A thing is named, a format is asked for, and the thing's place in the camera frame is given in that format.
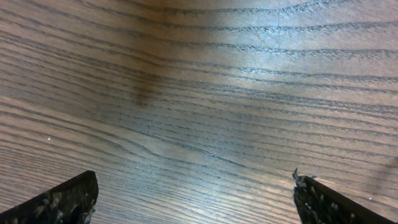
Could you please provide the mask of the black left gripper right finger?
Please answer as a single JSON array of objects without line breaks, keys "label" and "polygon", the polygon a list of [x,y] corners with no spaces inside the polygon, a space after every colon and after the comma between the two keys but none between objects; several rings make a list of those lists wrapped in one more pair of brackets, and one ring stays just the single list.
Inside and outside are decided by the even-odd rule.
[{"label": "black left gripper right finger", "polygon": [[295,169],[294,204],[303,224],[395,224]]}]

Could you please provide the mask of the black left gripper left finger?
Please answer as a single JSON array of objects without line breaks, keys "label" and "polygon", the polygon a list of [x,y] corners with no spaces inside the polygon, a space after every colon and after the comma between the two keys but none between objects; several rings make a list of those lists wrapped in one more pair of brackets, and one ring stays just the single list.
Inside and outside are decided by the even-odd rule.
[{"label": "black left gripper left finger", "polygon": [[99,194],[96,173],[85,171],[1,213],[1,224],[90,224]]}]

